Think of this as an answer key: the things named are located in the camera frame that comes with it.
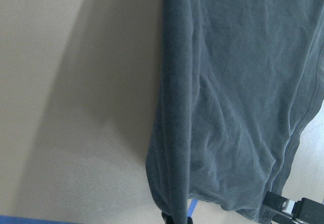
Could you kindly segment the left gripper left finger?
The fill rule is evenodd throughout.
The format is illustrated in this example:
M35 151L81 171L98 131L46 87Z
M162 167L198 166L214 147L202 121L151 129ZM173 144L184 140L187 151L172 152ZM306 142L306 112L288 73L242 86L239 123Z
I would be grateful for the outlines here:
M170 216L164 212L161 213L161 216L162 216L165 224L174 224L172 216Z

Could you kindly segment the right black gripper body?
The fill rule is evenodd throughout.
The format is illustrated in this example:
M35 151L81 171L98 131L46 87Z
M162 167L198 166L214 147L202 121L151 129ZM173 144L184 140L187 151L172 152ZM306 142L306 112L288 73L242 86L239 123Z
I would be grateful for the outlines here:
M273 192L267 192L263 205L275 213L276 223L323 224L323 204L302 198L295 202Z

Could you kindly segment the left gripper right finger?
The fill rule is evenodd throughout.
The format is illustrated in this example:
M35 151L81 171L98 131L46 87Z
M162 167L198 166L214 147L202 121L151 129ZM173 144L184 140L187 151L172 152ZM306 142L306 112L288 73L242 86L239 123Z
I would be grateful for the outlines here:
M188 217L188 218L187 218L187 224L193 224L193 220L192 220L191 217Z

